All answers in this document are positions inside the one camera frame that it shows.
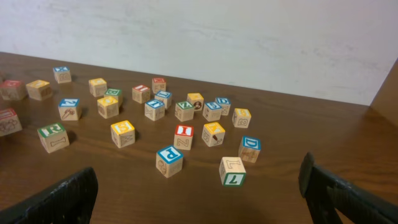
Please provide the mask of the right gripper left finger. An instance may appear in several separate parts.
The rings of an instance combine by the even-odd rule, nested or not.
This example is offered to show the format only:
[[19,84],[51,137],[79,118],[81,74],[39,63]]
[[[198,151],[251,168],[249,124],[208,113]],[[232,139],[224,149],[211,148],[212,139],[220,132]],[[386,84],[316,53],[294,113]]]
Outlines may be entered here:
[[86,224],[91,220],[97,194],[96,173],[87,167],[1,210],[1,223]]

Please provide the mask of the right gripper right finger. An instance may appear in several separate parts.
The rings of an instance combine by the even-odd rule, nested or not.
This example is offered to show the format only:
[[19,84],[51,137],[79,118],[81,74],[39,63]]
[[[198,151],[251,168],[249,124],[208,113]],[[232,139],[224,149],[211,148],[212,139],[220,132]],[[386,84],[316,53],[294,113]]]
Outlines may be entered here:
[[308,152],[298,184],[314,223],[341,223],[341,212],[353,223],[397,224],[397,206],[315,164]]

